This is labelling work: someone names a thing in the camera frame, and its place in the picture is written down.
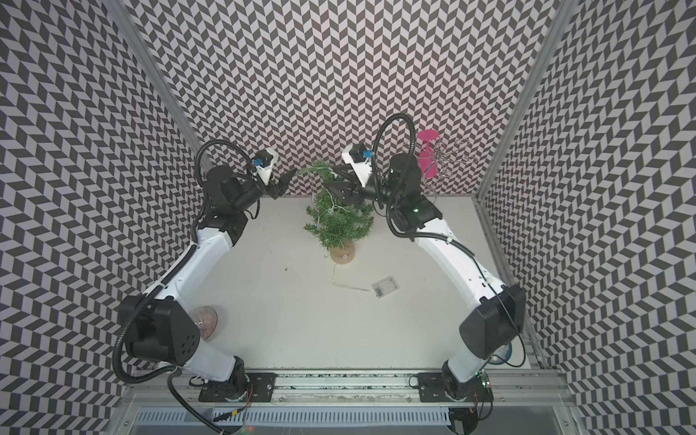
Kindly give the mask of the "small green christmas tree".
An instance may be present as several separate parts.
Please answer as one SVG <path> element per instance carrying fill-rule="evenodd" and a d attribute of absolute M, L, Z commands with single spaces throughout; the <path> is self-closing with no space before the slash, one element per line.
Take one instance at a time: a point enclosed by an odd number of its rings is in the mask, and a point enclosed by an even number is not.
<path fill-rule="evenodd" d="M 313 204 L 306 207 L 311 221 L 304 225 L 304 230 L 319 242 L 335 264 L 351 263 L 355 258 L 355 241 L 365 239 L 373 229 L 373 209 L 337 204 L 323 187 L 324 183 L 339 181 L 325 161 L 313 162 L 300 170 L 300 174 L 315 174 L 322 182 L 322 188 L 313 195 Z"/>

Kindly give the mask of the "clear battery box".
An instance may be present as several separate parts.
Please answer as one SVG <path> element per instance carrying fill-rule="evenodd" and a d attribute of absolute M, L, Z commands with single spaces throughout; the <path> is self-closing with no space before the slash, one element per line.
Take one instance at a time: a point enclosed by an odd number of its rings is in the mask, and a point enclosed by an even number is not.
<path fill-rule="evenodd" d="M 386 277 L 376 283 L 373 283 L 372 288 L 375 296 L 378 299 L 383 299 L 384 297 L 396 292 L 399 289 L 399 286 L 393 277 Z"/>

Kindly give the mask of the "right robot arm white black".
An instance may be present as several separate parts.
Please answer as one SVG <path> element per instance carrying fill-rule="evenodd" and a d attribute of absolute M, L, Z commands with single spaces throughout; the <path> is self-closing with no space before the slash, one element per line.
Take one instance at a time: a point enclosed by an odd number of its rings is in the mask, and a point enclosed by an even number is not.
<path fill-rule="evenodd" d="M 379 169 L 379 146 L 387 128 L 403 121 L 409 133 L 407 152 L 393 156 L 386 172 Z M 440 387 L 453 402 L 490 401 L 492 393 L 484 370 L 498 349 L 522 337 L 527 294 L 490 273 L 451 230 L 442 212 L 422 193 L 422 175 L 415 156 L 417 133 L 413 118 L 391 115 L 380 127 L 371 147 L 348 146 L 343 164 L 331 171 L 337 181 L 324 186 L 341 205 L 362 206 L 368 200 L 384 208 L 391 233 L 423 249 L 445 272 L 464 302 L 459 327 L 461 346 L 442 366 Z"/>

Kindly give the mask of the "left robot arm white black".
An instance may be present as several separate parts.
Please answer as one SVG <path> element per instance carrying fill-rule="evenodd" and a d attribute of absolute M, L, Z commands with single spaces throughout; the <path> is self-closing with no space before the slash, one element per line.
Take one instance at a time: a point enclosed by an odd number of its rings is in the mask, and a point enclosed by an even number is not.
<path fill-rule="evenodd" d="M 112 348 L 117 379 L 132 385 L 165 375 L 171 395 L 217 434 L 225 429 L 184 400 L 175 379 L 192 373 L 221 393 L 223 401 L 244 406 L 250 405 L 253 385 L 243 360 L 203 340 L 189 312 L 208 274 L 239 242 L 249 221 L 248 208 L 259 206 L 264 196 L 277 199 L 286 193 L 295 172 L 274 181 L 278 162 L 273 147 L 249 155 L 231 141 L 204 143 L 194 158 L 203 199 L 190 227 L 190 244 L 162 277 L 139 295 L 125 297 L 117 309 L 121 329 Z"/>

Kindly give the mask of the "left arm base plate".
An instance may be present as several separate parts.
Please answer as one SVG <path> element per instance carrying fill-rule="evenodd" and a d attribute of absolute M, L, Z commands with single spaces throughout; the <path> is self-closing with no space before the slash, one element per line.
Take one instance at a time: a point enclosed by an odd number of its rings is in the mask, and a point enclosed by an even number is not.
<path fill-rule="evenodd" d="M 199 401 L 206 403 L 271 402 L 277 374 L 271 372 L 233 375 L 226 382 L 205 382 L 200 389 Z"/>

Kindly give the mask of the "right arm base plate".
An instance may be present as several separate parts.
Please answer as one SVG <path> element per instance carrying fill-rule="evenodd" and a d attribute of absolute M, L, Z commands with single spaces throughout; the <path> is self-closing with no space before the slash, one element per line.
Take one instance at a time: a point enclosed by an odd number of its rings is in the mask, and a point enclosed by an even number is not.
<path fill-rule="evenodd" d="M 429 402 L 467 402 L 482 404 L 493 402 L 494 395 L 489 380 L 481 374 L 467 382 L 459 382 L 453 374 L 422 372 L 415 375 L 420 401 Z"/>

